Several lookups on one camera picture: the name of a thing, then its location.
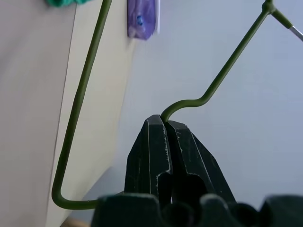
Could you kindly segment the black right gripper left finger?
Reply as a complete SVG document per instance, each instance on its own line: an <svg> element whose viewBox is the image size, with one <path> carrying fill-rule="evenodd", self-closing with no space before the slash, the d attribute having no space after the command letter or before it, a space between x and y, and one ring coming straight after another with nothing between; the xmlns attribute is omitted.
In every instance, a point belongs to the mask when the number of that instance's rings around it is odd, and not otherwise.
<svg viewBox="0 0 303 227"><path fill-rule="evenodd" d="M146 193L171 203L172 161L165 125L159 115L147 118L127 157L125 193Z"/></svg>

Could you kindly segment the teal green cloth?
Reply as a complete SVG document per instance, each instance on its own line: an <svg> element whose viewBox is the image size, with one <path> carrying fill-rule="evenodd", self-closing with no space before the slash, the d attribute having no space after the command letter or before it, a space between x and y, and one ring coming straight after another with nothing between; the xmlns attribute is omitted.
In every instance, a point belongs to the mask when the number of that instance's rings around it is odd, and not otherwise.
<svg viewBox="0 0 303 227"><path fill-rule="evenodd" d="M52 7L61 8L61 7L69 6L73 3L85 4L86 2L91 0L45 0L45 1Z"/></svg>

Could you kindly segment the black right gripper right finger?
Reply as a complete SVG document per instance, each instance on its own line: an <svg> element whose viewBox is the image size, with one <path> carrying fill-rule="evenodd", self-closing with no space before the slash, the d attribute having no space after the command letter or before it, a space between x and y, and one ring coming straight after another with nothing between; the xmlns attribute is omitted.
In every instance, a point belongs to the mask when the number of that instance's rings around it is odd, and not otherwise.
<svg viewBox="0 0 303 227"><path fill-rule="evenodd" d="M224 175L207 148L183 123L168 121L166 129L173 161L173 174L178 179L189 180L189 194L201 197L212 193L226 202L235 202Z"/></svg>

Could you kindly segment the green wire hanger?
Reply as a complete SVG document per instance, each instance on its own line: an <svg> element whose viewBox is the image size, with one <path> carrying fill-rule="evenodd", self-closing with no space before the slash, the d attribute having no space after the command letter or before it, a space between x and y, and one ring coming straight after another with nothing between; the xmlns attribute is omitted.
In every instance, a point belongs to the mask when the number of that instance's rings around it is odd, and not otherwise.
<svg viewBox="0 0 303 227"><path fill-rule="evenodd" d="M93 64L98 52L98 46L103 34L106 19L111 7L112 0L102 0L100 12L97 18L96 26L93 32L93 36L90 42L87 57L84 63L82 74L80 77L79 85L74 97L73 105L71 108L71 114L69 117L66 133L64 136L64 141L62 145L62 150L59 156L57 168L55 171L55 177L52 186L51 197L58 207L65 210L91 210L95 208L97 201L71 201L62 196L61 188L63 184L63 179L71 151L71 146L79 119L80 111L84 101L86 88L90 78L90 74L93 68ZM243 50L246 48L256 31L259 29L261 24L264 22L267 16L271 15L280 24L282 24L286 29L290 30L303 42L303 33L301 33L290 21L287 19L273 4L273 0L265 0L262 4L262 12L255 20L253 25L250 27L248 32L245 34L241 42L238 44L232 55L229 57L227 62L224 64L222 69L219 71L215 79L210 84L209 88L205 93L198 99L185 99L180 100L169 107L167 107L160 115L164 122L178 110L183 108L194 108L205 105L211 97L214 95L220 84L225 79L226 75L229 73L232 66L235 64L239 56L242 54Z"/></svg>

